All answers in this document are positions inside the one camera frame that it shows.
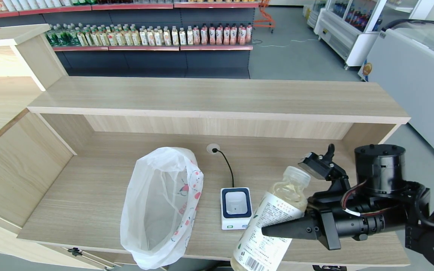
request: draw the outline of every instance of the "chest freezer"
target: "chest freezer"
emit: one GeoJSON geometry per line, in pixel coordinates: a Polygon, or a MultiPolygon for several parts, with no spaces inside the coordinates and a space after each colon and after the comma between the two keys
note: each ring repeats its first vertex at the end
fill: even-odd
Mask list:
{"type": "Polygon", "coordinates": [[[384,88],[434,148],[434,21],[390,23],[379,33],[358,74],[384,88]]]}

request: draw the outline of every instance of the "bottle cap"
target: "bottle cap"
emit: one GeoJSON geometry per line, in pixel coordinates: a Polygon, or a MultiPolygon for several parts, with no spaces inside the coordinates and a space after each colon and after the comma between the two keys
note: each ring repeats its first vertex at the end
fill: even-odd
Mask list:
{"type": "Polygon", "coordinates": [[[283,175],[297,180],[304,187],[307,187],[310,182],[310,175],[307,172],[293,166],[288,166],[283,175]]]}

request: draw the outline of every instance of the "counter top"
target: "counter top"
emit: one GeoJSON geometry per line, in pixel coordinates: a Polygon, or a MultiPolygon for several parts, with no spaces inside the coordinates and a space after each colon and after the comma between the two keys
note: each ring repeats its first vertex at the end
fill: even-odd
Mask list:
{"type": "Polygon", "coordinates": [[[19,45],[48,30],[50,30],[49,24],[1,27],[0,46],[19,45]]]}
{"type": "MultiPolygon", "coordinates": [[[[185,256],[229,260],[241,230],[221,230],[219,192],[231,187],[227,164],[205,147],[218,142],[234,170],[236,187],[249,187],[253,209],[270,185],[282,179],[309,151],[324,153],[336,144],[334,162],[356,183],[353,160],[338,140],[267,139],[204,135],[95,132],[63,169],[18,238],[80,249],[128,253],[120,244],[119,224],[135,162],[160,146],[191,149],[205,175],[197,216],[185,256]]],[[[312,179],[306,197],[330,183],[312,179]]],[[[341,239],[342,249],[329,251],[320,242],[293,240],[284,261],[359,266],[405,266],[408,258],[395,233],[372,235],[365,242],[341,239]]]]}
{"type": "Polygon", "coordinates": [[[376,83],[246,79],[63,77],[34,113],[315,120],[405,124],[405,110],[376,83]]]}

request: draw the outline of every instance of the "gray floor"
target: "gray floor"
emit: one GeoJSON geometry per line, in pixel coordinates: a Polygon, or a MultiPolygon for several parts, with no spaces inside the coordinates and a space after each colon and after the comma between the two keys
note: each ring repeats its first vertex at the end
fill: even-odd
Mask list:
{"type": "MultiPolygon", "coordinates": [[[[276,19],[273,34],[268,29],[256,29],[256,44],[251,53],[250,74],[252,79],[294,79],[318,81],[359,81],[357,69],[343,69],[343,60],[324,42],[306,41],[316,36],[306,26],[300,8],[270,8],[276,19]]],[[[434,210],[434,150],[411,127],[400,127],[387,141],[406,148],[406,176],[408,180],[420,182],[431,189],[431,209],[434,210]]],[[[404,232],[398,231],[403,242],[404,232]]],[[[368,268],[366,271],[434,271],[426,259],[413,251],[406,250],[411,265],[403,268],[368,268]]],[[[213,261],[181,259],[170,271],[198,271],[214,264],[213,261]]],[[[84,271],[32,263],[16,257],[0,254],[0,271],[84,271]]],[[[124,266],[118,271],[137,271],[137,266],[124,266]]]]}

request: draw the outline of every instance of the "white plastic bag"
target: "white plastic bag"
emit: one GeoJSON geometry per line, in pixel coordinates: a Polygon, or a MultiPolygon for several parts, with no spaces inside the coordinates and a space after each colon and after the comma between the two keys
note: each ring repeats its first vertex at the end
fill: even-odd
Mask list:
{"type": "Polygon", "coordinates": [[[202,188],[203,174],[188,149],[158,148],[136,161],[120,242],[141,269],[166,266],[184,255],[202,188]]]}

